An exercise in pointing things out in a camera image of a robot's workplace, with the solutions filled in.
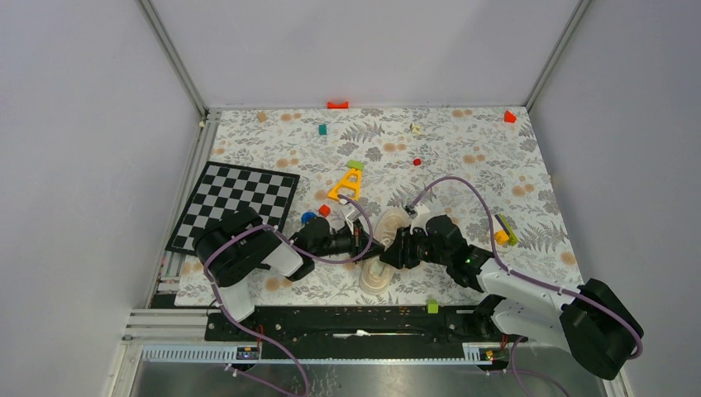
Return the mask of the beige sneaker with laces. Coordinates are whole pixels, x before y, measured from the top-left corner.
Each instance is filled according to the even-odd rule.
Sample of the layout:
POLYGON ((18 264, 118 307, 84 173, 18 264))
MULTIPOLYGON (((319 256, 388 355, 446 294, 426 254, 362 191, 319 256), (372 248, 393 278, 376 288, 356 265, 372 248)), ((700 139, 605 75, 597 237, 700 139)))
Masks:
MULTIPOLYGON (((386 212, 374 227, 373 238, 379 242, 380 252, 384 252, 392 245, 399 228, 407 227, 410 223, 410 218, 403 209, 393 208, 386 212)), ((375 296, 383 294, 389 287, 394 268, 382 262, 379 256, 363 260, 360 264, 362 267, 359 278, 361 290, 375 296)))

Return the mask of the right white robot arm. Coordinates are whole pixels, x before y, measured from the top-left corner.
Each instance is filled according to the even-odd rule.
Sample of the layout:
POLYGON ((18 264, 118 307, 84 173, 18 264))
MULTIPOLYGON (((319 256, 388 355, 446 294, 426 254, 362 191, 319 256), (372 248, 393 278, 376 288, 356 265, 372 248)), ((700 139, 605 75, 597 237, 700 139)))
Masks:
POLYGON ((483 293, 474 330, 493 341, 507 334, 534 339, 568 352, 585 370, 614 379, 637 353, 644 331, 608 285, 556 285, 539 275, 505 270, 495 253, 469 244, 447 217, 422 227, 394 227, 380 241, 380 260, 396 269, 423 262, 443 265, 460 286, 483 293))

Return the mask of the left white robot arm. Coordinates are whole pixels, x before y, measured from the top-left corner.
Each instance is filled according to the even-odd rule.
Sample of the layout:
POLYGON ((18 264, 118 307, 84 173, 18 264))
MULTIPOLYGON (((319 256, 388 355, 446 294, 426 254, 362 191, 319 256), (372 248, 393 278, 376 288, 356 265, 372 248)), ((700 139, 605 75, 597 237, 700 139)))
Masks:
POLYGON ((251 337, 256 329, 247 281, 254 270, 275 270, 297 281, 315 269, 317 257, 347 254, 360 261, 384 252, 358 218, 334 229, 325 218, 313 217, 286 241, 252 208, 215 222, 195 238, 193 247, 215 299, 228 312, 224 327, 238 340, 251 337))

